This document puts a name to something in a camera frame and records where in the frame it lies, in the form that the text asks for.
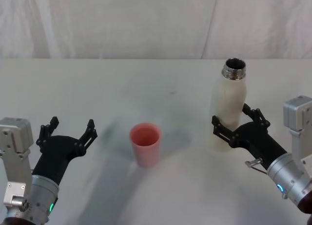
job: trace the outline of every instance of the robotic hand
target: robotic hand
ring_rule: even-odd
[[[267,121],[259,109],[244,104],[243,113],[252,122],[231,131],[213,116],[214,134],[249,151],[255,160],[245,162],[249,168],[262,165],[277,185],[284,199],[289,198],[303,213],[312,214],[312,99],[299,96],[284,104],[284,125],[292,135],[292,153],[287,153],[269,134]]]
[[[58,123],[57,117],[53,117],[49,125],[41,126],[36,144],[42,155],[32,171],[28,160],[29,147],[33,144],[29,121],[14,118],[0,121],[0,158],[8,179],[4,195],[7,207],[5,225],[43,225],[48,222],[69,162],[84,156],[97,137],[93,120],[89,120],[80,139],[52,136]]]

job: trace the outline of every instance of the white curtain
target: white curtain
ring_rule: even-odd
[[[312,0],[0,0],[0,58],[312,58]]]

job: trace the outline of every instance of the threaded bottle top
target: threaded bottle top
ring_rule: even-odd
[[[241,80],[246,76],[246,63],[239,58],[229,58],[224,64],[222,75],[230,80]]]

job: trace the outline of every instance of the table surface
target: table surface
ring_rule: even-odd
[[[246,102],[271,122],[286,150],[283,103],[312,96],[312,60],[246,60]],[[55,134],[78,138],[90,118],[98,138],[60,184],[52,225],[306,224],[268,176],[248,169],[243,149],[207,144],[210,92],[224,60],[2,60],[0,115],[27,118],[34,139],[52,116]],[[163,132],[161,161],[139,168],[128,141],[136,123]],[[31,147],[34,167],[39,147]],[[6,175],[0,163],[0,198]],[[0,217],[6,209],[0,206]]]

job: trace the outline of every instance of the pink cup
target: pink cup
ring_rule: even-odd
[[[159,161],[161,131],[152,123],[140,123],[130,131],[130,141],[139,166],[150,168]]]

